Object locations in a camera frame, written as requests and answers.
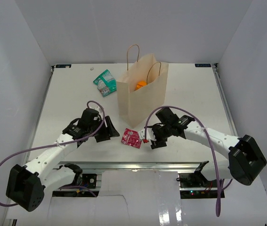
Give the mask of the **red snack packet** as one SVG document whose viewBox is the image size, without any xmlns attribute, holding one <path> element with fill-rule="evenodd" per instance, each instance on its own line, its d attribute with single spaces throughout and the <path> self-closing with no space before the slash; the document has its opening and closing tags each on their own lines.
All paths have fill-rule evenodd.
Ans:
<svg viewBox="0 0 267 226">
<path fill-rule="evenodd" d="M 137 131 L 126 128 L 122 135 L 121 142 L 124 145 L 139 149 L 141 147 L 142 140 L 140 139 Z"/>
</svg>

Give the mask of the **orange gummy snack bag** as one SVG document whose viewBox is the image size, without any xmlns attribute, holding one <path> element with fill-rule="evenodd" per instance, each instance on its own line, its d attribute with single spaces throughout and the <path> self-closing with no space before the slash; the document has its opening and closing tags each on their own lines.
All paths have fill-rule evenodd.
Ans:
<svg viewBox="0 0 267 226">
<path fill-rule="evenodd" d="M 147 82 L 146 81 L 139 81 L 135 87 L 135 91 L 146 86 L 147 85 Z"/>
</svg>

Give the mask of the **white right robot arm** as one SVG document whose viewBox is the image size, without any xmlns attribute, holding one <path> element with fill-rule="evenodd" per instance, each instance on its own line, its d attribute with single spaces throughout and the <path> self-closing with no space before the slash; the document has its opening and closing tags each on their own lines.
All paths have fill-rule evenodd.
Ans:
<svg viewBox="0 0 267 226">
<path fill-rule="evenodd" d="M 250 186 L 263 168 L 267 160 L 255 139 L 249 135 L 237 137 L 205 127 L 194 115 L 185 111 L 178 117 L 172 106 L 162 106 L 151 112 L 159 123 L 152 126 L 146 124 L 144 142 L 151 142 L 151 148 L 166 147 L 168 138 L 181 137 L 197 142 L 225 157 L 225 161 L 213 161 L 214 172 L 209 170 L 209 163 L 202 162 L 195 170 L 195 181 L 199 187 L 205 188 L 213 180 L 234 179 L 242 185 Z"/>
</svg>

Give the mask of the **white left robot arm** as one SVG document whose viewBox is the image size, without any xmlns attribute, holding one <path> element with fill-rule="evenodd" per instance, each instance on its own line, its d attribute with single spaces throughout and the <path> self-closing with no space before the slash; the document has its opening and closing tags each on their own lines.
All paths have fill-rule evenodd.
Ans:
<svg viewBox="0 0 267 226">
<path fill-rule="evenodd" d="M 26 211 L 34 211 L 42 202 L 45 192 L 52 192 L 63 186 L 77 188 L 82 185 L 82 169 L 72 163 L 57 166 L 68 154 L 94 137 L 96 142 L 119 137 L 109 116 L 87 108 L 80 118 L 74 119 L 62 131 L 53 147 L 24 166 L 15 165 L 9 174 L 6 196 Z"/>
</svg>

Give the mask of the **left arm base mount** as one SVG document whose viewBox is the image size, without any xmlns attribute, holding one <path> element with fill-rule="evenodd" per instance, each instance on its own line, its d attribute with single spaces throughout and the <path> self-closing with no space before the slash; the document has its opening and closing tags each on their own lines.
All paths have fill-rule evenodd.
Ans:
<svg viewBox="0 0 267 226">
<path fill-rule="evenodd" d="M 60 189 L 52 193 L 53 197 L 77 197 L 89 198 L 97 197 L 99 189 L 97 189 L 97 174 L 83 174 L 81 187 L 71 189 Z"/>
</svg>

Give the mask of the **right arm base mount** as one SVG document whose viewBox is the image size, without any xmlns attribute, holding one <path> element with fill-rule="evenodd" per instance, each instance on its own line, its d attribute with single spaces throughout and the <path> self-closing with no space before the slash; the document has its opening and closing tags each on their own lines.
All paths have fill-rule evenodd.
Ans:
<svg viewBox="0 0 267 226">
<path fill-rule="evenodd" d="M 207 180 L 202 174 L 204 166 L 209 161 L 200 165 L 189 173 L 179 173 L 176 181 L 179 183 L 180 198 L 183 199 L 215 199 L 218 196 L 217 181 Z"/>
</svg>

